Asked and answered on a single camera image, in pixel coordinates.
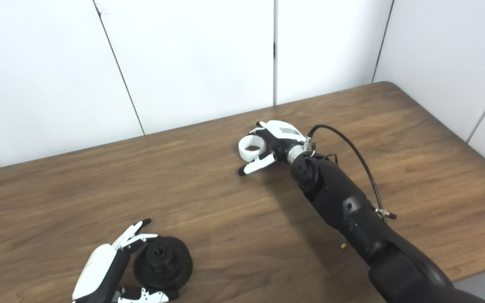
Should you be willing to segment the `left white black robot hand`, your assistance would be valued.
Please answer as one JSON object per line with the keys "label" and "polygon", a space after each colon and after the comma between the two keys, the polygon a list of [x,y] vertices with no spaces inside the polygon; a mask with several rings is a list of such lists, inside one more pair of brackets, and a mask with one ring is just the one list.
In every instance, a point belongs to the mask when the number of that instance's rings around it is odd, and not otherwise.
{"label": "left white black robot hand", "polygon": [[74,303],[168,303],[179,298],[176,289],[119,286],[131,254],[159,237],[141,233],[151,222],[146,218],[129,226],[114,243],[91,253],[73,290]]}

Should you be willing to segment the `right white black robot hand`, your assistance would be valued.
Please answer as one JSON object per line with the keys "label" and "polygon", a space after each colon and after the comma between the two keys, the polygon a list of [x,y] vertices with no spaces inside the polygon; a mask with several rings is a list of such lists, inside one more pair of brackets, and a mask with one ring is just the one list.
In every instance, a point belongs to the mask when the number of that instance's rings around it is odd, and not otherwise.
{"label": "right white black robot hand", "polygon": [[240,157],[247,163],[237,174],[245,176],[275,162],[293,164],[299,155],[308,152],[309,139],[290,123],[261,121],[239,141],[238,148]]}

